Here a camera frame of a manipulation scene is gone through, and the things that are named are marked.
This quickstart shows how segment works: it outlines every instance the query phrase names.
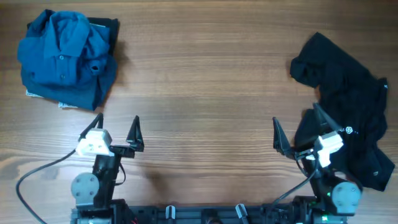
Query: stack of folded clothes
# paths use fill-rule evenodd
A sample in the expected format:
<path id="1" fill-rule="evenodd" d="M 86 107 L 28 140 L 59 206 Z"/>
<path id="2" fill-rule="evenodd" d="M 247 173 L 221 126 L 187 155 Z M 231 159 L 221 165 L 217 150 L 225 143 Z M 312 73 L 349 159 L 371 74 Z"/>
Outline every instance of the stack of folded clothes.
<path id="1" fill-rule="evenodd" d="M 18 46 L 22 83 L 29 93 L 95 110 L 116 76 L 117 19 L 46 9 L 28 24 Z"/>

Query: dark folded garment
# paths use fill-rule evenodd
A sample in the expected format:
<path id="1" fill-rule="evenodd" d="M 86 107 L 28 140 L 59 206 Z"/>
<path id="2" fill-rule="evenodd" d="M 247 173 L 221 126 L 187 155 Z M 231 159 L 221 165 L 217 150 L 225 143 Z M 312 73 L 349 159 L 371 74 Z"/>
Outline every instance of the dark folded garment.
<path id="1" fill-rule="evenodd" d="M 292 60 L 290 74 L 298 82 L 319 86 L 321 107 L 342 127 L 344 146 L 331 155 L 331 166 L 353 174 L 364 187 L 383 191 L 395 168 L 378 148 L 387 129 L 388 84 L 320 33 Z M 295 135 L 295 143 L 319 133 L 308 110 Z"/>
<path id="2" fill-rule="evenodd" d="M 106 18 L 88 18 L 88 20 L 92 24 L 109 27 L 108 53 L 112 55 L 118 38 L 119 21 L 117 19 Z M 117 65 L 114 59 L 112 58 L 110 62 L 107 64 L 106 69 L 116 70 Z M 95 110 L 104 101 L 114 81 L 114 77 L 112 76 L 100 75 L 96 80 L 85 86 L 65 88 L 38 84 L 32 81 L 31 76 L 30 72 L 23 68 L 21 69 L 22 84 L 26 86 L 29 93 L 88 110 Z"/>

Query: shirt collar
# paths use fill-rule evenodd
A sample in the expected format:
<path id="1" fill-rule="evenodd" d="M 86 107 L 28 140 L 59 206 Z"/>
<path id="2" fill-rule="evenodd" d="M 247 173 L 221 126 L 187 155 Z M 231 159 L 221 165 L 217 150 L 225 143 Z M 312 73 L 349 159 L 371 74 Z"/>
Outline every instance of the shirt collar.
<path id="1" fill-rule="evenodd" d="M 74 22 L 75 27 L 72 30 L 57 30 L 56 28 L 60 21 Z M 63 32 L 71 32 L 71 34 L 65 35 Z M 90 23 L 83 14 L 67 11 L 56 12 L 50 17 L 47 34 L 44 37 L 44 57 L 49 58 L 58 55 L 79 57 L 89 33 Z M 61 36 L 67 36 L 68 38 L 66 40 L 65 38 L 61 40 Z"/>

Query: wooden table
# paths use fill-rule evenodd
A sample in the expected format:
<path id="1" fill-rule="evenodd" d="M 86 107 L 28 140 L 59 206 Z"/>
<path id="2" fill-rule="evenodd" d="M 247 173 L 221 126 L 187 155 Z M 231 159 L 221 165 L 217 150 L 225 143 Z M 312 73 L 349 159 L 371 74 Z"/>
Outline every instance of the wooden table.
<path id="1" fill-rule="evenodd" d="M 121 22 L 118 77 L 94 113 L 25 96 L 17 46 L 46 8 Z M 144 153 L 123 159 L 127 181 L 114 198 L 182 206 L 273 201 L 304 179 L 272 148 L 271 119 L 292 139 L 302 110 L 317 101 L 314 89 L 289 75 L 316 31 L 388 78 L 389 129 L 379 147 L 398 163 L 397 12 L 398 3 L 385 0 L 0 5 L 0 223 L 35 223 L 16 197 L 17 180 L 70 152 L 99 112 L 117 144 L 138 114 L 146 142 Z M 71 180 L 92 165 L 92 157 L 73 156 L 28 178 L 22 194 L 49 223 L 68 223 Z M 394 172 L 385 192 L 366 189 L 349 222 L 397 222 L 397 183 Z M 310 194 L 309 185 L 295 193 Z"/>

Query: wood grain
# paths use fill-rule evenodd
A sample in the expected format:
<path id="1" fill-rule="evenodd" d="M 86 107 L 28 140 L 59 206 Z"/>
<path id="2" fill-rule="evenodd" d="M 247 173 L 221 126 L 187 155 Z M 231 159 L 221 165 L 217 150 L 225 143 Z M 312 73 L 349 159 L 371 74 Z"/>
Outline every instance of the wood grain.
<path id="1" fill-rule="evenodd" d="M 292 139 L 315 91 L 289 77 L 289 63 L 319 31 L 377 77 L 387 77 L 389 129 L 379 147 L 398 163 L 398 3 L 395 1 L 73 1 L 0 5 L 0 223 L 35 223 L 16 181 L 67 154 L 98 112 L 122 144 L 134 115 L 146 149 L 123 159 L 130 205 L 269 203 L 303 175 L 272 148 L 272 117 Z M 95 113 L 29 98 L 16 59 L 26 24 L 44 9 L 121 21 L 118 77 Z M 22 194 L 49 223 L 68 223 L 70 182 L 93 158 L 71 159 L 30 177 Z M 398 179 L 366 189 L 350 223 L 395 223 Z M 309 186 L 296 195 L 310 195 Z"/>

